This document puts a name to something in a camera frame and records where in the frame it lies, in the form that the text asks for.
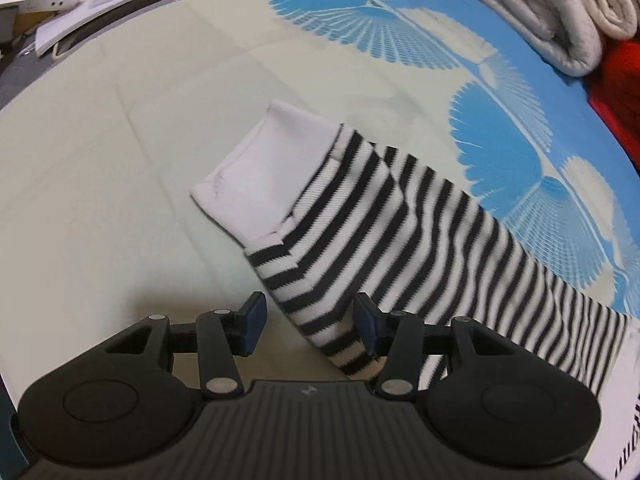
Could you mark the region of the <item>folded grey white quilt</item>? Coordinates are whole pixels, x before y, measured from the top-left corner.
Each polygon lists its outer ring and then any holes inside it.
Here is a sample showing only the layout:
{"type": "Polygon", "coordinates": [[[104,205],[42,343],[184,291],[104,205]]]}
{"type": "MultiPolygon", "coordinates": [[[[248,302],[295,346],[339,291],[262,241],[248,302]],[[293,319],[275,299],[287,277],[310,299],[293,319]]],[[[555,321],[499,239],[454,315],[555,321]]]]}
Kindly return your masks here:
{"type": "Polygon", "coordinates": [[[480,0],[560,72],[583,77],[599,65],[605,37],[639,29],[639,0],[480,0]]]}

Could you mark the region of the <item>black white striped garment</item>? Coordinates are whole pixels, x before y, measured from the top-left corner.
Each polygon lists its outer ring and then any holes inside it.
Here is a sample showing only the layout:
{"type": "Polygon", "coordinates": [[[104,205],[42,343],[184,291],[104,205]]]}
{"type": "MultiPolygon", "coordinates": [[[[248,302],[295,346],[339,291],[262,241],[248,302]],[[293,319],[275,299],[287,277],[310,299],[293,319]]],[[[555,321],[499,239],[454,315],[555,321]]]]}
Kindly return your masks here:
{"type": "Polygon", "coordinates": [[[382,368],[352,325],[360,292],[428,324],[467,316],[587,386],[602,408],[588,464],[638,477],[639,247],[615,202],[597,235],[544,179],[516,210],[517,240],[415,157],[278,102],[191,194],[345,375],[382,368]]]}

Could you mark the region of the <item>blue cream patterned bed mat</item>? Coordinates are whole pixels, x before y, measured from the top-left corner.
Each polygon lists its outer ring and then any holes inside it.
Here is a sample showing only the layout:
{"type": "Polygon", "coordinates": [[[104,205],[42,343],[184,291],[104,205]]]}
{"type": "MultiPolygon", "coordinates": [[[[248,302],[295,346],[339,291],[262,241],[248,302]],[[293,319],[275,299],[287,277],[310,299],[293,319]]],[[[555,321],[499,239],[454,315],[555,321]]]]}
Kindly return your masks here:
{"type": "Polygon", "coordinates": [[[469,315],[619,398],[639,378],[639,179],[476,0],[182,0],[1,113],[12,396],[152,312],[262,289],[262,376],[368,377],[367,292],[469,315]]]}

